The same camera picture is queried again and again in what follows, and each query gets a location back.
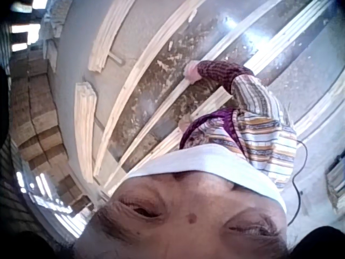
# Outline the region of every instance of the white headscarf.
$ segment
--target white headscarf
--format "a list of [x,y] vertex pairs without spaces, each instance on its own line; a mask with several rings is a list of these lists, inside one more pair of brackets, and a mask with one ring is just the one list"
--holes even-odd
[[217,144],[199,145],[159,156],[148,161],[138,170],[128,173],[122,182],[133,177],[186,171],[202,171],[218,175],[278,201],[286,212],[284,200],[268,176],[227,148]]

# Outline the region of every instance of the glove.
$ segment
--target glove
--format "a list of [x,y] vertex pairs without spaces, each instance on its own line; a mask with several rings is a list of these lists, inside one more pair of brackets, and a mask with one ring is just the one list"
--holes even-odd
[[198,73],[199,62],[200,61],[192,60],[184,69],[183,75],[190,82],[190,84],[194,84],[196,81],[202,79],[202,77]]

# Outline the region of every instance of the window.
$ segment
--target window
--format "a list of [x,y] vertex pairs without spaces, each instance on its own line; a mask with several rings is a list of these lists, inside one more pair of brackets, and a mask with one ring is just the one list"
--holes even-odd
[[27,44],[38,41],[40,24],[12,25],[12,33],[27,32]]
[[32,6],[22,4],[21,2],[14,2],[11,6],[11,11],[13,12],[23,12],[23,13],[32,13]]
[[33,0],[32,8],[45,9],[47,6],[47,0]]
[[19,43],[19,44],[13,44],[12,45],[12,51],[19,51],[19,50],[25,50],[27,49],[27,43]]

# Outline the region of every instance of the eye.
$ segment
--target eye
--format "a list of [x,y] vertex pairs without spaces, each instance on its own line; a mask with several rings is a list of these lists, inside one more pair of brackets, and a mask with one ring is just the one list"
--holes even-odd
[[268,216],[262,214],[242,215],[239,220],[228,222],[227,228],[245,235],[270,237],[279,235],[279,231],[273,221]]
[[254,236],[277,236],[278,233],[275,229],[266,228],[264,226],[249,226],[249,227],[230,227],[230,230],[240,232],[246,235]]
[[134,211],[135,213],[148,217],[148,218],[154,218],[158,217],[160,214],[156,212],[155,206],[147,201],[143,200],[121,200],[120,201],[123,205]]

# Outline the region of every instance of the mole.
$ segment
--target mole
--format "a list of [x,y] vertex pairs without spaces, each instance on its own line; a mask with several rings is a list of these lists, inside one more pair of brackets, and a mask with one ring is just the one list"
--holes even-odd
[[187,215],[187,219],[189,224],[194,224],[197,221],[197,216],[194,213],[190,213]]

